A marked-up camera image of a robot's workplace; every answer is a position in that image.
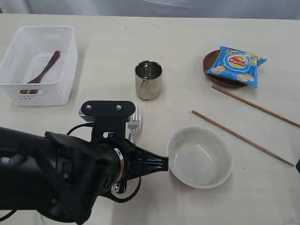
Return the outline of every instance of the stainless steel cup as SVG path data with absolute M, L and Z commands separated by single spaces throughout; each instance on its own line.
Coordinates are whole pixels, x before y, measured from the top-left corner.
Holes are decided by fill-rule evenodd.
M 142 61 L 135 67 L 135 90 L 138 97 L 146 100 L 155 99 L 161 90 L 163 69 L 151 60 Z

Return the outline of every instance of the gray curtain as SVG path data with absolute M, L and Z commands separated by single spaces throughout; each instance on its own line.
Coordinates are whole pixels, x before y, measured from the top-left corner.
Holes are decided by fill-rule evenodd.
M 300 19 L 300 0 L 0 0 L 4 13 Z

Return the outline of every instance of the white plastic basket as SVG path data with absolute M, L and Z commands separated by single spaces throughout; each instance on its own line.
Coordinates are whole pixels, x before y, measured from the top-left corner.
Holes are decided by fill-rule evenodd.
M 45 68 L 56 50 L 60 57 L 41 83 L 27 84 Z M 71 26 L 23 26 L 0 65 L 0 87 L 17 106 L 65 105 L 73 86 L 78 53 Z M 20 90 L 39 90 L 20 94 Z

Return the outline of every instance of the screw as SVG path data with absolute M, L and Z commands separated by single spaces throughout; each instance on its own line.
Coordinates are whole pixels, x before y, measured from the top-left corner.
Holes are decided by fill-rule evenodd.
M 64 173 L 64 178 L 65 178 L 65 179 L 68 179 L 69 177 L 70 177 L 70 173 L 69 173 L 69 172 L 65 172 L 65 173 Z

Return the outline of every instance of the white ceramic bowl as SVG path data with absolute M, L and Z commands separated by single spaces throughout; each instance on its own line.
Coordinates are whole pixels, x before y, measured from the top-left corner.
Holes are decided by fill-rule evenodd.
M 178 131 L 170 139 L 166 153 L 174 175 L 194 188 L 214 188 L 225 182 L 233 170 L 223 139 L 199 127 Z

